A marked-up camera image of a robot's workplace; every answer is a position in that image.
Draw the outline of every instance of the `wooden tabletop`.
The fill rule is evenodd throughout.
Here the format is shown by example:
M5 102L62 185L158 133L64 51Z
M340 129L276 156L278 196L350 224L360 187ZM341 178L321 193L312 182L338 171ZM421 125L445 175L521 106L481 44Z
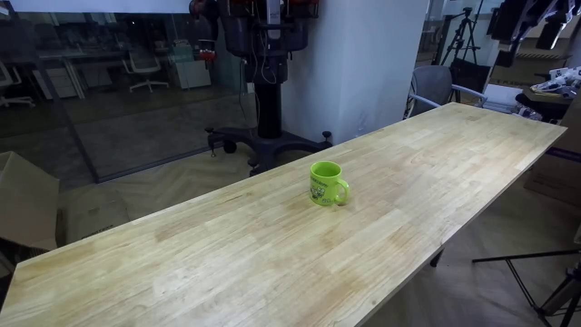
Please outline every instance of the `wooden tabletop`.
M356 325L563 131L445 106L24 262L0 325ZM310 202L316 160L347 205Z

